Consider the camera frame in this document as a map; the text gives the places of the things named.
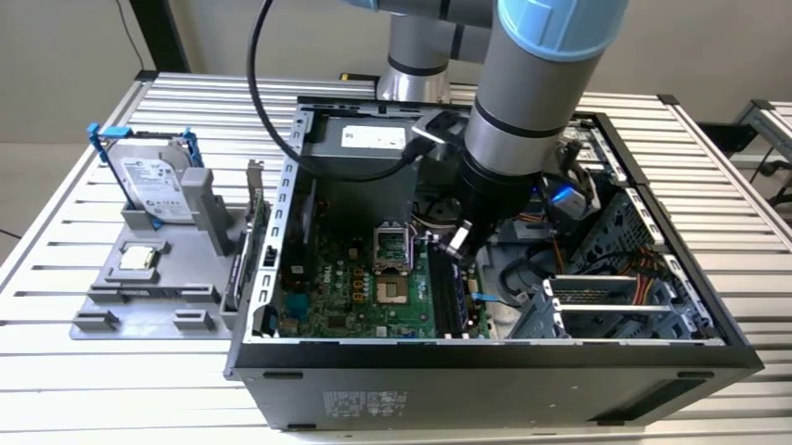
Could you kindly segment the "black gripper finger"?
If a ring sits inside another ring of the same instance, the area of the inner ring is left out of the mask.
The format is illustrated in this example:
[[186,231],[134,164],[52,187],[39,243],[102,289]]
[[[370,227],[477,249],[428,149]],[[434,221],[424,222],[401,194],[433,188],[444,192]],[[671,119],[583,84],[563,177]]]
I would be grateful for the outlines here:
[[473,224],[462,220],[461,225],[453,230],[445,243],[445,252],[456,259],[464,259],[474,254]]
[[481,248],[488,244],[489,238],[497,233],[499,223],[478,223],[469,228],[466,237],[466,256],[476,257]]

